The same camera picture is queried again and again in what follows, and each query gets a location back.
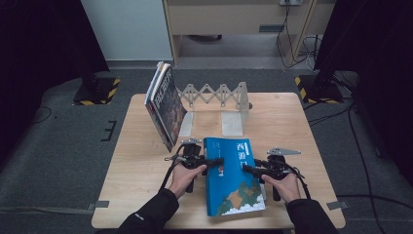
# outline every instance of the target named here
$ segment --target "book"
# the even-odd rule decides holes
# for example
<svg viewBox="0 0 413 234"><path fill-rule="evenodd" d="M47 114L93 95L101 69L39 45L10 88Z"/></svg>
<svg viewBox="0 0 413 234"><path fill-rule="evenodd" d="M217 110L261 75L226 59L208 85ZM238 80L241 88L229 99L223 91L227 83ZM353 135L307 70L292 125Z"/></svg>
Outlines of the book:
<svg viewBox="0 0 413 234"><path fill-rule="evenodd" d="M232 215L265 210L258 178L243 171L255 167L248 138L204 138L207 159L224 158L224 165L208 169L206 209L208 216Z"/></svg>
<svg viewBox="0 0 413 234"><path fill-rule="evenodd" d="M187 111L173 82L170 64L158 62L144 104L164 145L171 152Z"/></svg>

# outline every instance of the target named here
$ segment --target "power strip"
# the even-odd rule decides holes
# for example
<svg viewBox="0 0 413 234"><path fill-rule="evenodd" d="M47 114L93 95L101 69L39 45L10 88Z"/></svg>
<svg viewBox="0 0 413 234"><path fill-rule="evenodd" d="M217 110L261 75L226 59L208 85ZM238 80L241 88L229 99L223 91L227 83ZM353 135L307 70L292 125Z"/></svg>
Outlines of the power strip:
<svg viewBox="0 0 413 234"><path fill-rule="evenodd" d="M289 6L303 5L303 0L280 0L280 6L286 6L287 2Z"/></svg>

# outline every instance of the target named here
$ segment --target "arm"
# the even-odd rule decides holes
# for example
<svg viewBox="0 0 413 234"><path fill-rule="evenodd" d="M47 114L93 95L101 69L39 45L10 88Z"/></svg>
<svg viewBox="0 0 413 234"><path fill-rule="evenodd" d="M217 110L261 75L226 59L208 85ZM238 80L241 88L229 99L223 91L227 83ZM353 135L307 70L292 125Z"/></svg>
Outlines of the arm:
<svg viewBox="0 0 413 234"><path fill-rule="evenodd" d="M267 175L263 175L262 179L275 186L280 193L297 234L338 233L319 202L301 199L297 177L294 174L288 174L283 180L276 180Z"/></svg>
<svg viewBox="0 0 413 234"><path fill-rule="evenodd" d="M178 164L173 169L169 189L162 189L137 212L129 215L118 229L118 233L162 233L165 223L179 208L178 199L192 179L207 168L201 165L194 170L185 169Z"/></svg>

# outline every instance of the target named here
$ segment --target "sleeve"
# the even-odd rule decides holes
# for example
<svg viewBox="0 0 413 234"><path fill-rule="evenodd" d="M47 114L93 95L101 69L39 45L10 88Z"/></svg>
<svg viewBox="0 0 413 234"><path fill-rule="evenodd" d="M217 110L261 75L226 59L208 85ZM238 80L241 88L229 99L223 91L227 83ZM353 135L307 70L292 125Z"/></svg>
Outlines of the sleeve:
<svg viewBox="0 0 413 234"><path fill-rule="evenodd" d="M286 208L297 234L338 233L318 201L298 199L288 203Z"/></svg>
<svg viewBox="0 0 413 234"><path fill-rule="evenodd" d="M165 223L178 208L175 195L170 190L163 189L139 211L129 215L119 227L118 233L162 233Z"/></svg>

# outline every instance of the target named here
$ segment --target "gray carpet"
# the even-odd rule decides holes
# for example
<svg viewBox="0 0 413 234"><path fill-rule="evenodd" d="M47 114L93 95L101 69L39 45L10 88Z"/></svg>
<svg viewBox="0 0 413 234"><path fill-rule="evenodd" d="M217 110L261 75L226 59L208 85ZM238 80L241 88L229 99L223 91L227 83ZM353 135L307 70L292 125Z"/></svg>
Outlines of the gray carpet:
<svg viewBox="0 0 413 234"><path fill-rule="evenodd" d="M154 69L112 70L99 76L121 79L110 104L75 106L81 80L76 79L48 90L42 106L0 175L0 207L60 207L85 209L99 196L106 171L121 131L131 96L145 93ZM234 89L246 81L249 92L293 92L294 78L308 70L269 69L175 69L176 86L182 89L210 84L216 89L227 84ZM344 90L343 95L350 95ZM303 103L307 118L315 120L344 110L352 101L340 104ZM359 116L351 112L374 195L413 207L413 188L398 173L391 159L378 158ZM109 121L116 127L109 141ZM312 127L321 157L338 195L368 195L366 175L347 112ZM380 233L370 200L340 197L350 207L340 233ZM377 216L386 233L411 233L413 210L395 202L375 199ZM95 233L90 214L1 213L0 233Z"/></svg>

